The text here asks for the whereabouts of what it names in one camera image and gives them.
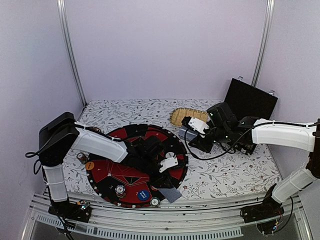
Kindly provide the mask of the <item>round red black poker mat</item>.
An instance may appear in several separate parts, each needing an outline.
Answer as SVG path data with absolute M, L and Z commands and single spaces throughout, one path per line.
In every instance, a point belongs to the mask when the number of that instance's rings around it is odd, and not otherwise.
M 131 124 L 109 132 L 108 136 L 126 140 L 134 146 L 145 141 L 147 137 L 156 136 L 164 145 L 164 150 L 156 157 L 157 162 L 166 159 L 167 152 L 175 153 L 178 165 L 165 170 L 165 173 L 171 177 L 171 182 L 177 189 L 182 184 L 187 174 L 189 159 L 184 144 L 174 133 L 157 125 Z M 154 197 L 160 201 L 167 200 L 157 188 L 151 186 L 146 173 L 93 153 L 88 155 L 88 162 L 94 162 L 94 169 L 86 170 L 90 185 L 107 202 L 124 208 L 145 208 L 151 206 L 150 200 Z M 116 196 L 115 187 L 118 185 L 125 185 L 124 198 Z M 141 190 L 150 193 L 148 200 L 138 199 L 137 194 Z

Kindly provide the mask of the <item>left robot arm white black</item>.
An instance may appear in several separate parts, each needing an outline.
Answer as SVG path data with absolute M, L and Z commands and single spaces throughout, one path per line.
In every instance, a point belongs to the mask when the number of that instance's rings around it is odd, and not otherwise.
M 71 203 L 66 190 L 63 162 L 71 149 L 133 167 L 147 174 L 151 186 L 157 188 L 169 202 L 176 201 L 181 194 L 165 170 L 177 166 L 177 159 L 169 157 L 160 163 L 156 162 L 156 155 L 164 148 L 163 143 L 154 135 L 133 146 L 127 140 L 104 135 L 80 125 L 70 112 L 63 113 L 39 132 L 38 157 L 43 179 L 49 190 L 49 213 L 56 215 L 60 221 L 89 222 L 92 212 L 89 202 Z

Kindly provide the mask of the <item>dealt blue card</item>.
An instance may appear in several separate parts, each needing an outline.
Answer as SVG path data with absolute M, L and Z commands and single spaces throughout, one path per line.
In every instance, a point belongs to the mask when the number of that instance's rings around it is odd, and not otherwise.
M 175 188 L 159 188 L 158 191 L 168 200 L 169 203 L 174 203 L 177 201 L 182 194 Z

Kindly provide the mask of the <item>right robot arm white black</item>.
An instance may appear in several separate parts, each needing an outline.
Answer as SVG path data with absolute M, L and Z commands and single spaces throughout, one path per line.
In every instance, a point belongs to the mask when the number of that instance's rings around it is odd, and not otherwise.
M 240 145 L 278 145 L 309 152 L 306 164 L 272 185 L 262 203 L 245 206 L 240 215 L 245 223 L 260 221 L 284 213 L 282 204 L 320 177 L 320 123 L 292 123 L 246 116 L 237 120 L 229 105 L 218 103 L 207 110 L 208 122 L 186 116 L 182 125 L 198 133 L 189 147 L 209 153 L 215 143 Z

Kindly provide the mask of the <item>multicolour chip stack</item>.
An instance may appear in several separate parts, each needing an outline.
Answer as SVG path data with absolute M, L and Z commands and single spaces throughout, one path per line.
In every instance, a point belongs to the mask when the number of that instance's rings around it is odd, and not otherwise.
M 83 153 L 83 152 L 79 152 L 76 155 L 76 158 L 82 163 L 82 164 L 86 164 L 88 159 L 87 156 Z

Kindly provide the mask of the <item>blue small blind button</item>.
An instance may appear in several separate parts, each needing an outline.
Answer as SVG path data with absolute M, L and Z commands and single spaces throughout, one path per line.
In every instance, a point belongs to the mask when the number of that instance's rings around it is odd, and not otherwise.
M 137 198 L 140 200 L 140 201 L 147 201 L 149 198 L 150 198 L 150 193 L 143 189 L 143 190 L 140 190 L 138 193 L 137 193 Z

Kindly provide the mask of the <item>blue white poker chip stack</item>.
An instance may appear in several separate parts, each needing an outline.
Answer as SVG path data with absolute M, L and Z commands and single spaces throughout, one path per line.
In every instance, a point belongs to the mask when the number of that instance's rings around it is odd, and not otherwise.
M 115 191 L 115 194 L 116 196 L 119 198 L 119 199 L 122 199 L 126 196 L 126 186 L 125 185 L 117 185 L 114 189 Z

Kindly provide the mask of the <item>white dealer button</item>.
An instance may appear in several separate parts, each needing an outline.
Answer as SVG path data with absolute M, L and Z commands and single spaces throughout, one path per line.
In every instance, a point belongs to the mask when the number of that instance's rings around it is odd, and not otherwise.
M 176 154 L 174 152 L 167 152 L 165 154 L 165 157 L 166 157 L 167 160 L 170 160 L 170 161 L 173 161 L 173 160 L 177 159 Z

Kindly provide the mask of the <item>green poker chip stack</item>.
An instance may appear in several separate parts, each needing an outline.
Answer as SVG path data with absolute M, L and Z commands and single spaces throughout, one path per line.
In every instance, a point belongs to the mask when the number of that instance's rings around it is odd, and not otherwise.
M 153 197 L 151 200 L 150 200 L 150 205 L 152 206 L 152 207 L 158 207 L 159 205 L 160 205 L 160 199 L 159 198 L 157 198 L 157 197 Z

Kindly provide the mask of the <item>orange big blind button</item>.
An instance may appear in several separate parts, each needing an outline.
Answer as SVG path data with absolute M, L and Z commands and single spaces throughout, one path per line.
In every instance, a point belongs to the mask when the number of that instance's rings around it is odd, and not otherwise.
M 86 164 L 85 164 L 85 169 L 87 171 L 91 171 L 93 170 L 95 167 L 95 163 L 93 161 L 88 161 Z

